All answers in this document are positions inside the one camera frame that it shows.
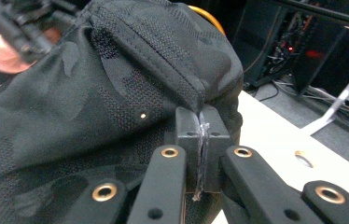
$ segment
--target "dark floor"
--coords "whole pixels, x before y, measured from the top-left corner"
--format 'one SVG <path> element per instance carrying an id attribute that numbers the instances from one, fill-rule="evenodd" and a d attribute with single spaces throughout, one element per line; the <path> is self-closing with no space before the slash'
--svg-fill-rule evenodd
<path id="1" fill-rule="evenodd" d="M 295 126 L 302 128 L 312 121 L 320 118 L 329 108 L 329 104 L 322 104 L 321 100 L 300 98 L 293 95 L 289 86 L 278 85 L 279 92 L 271 99 L 262 101 L 267 107 L 290 121 Z M 260 100 L 277 93 L 275 86 L 267 84 L 258 89 L 255 98 Z M 339 113 L 336 120 L 324 129 L 312 135 L 320 143 L 335 151 L 349 161 L 349 114 Z"/>

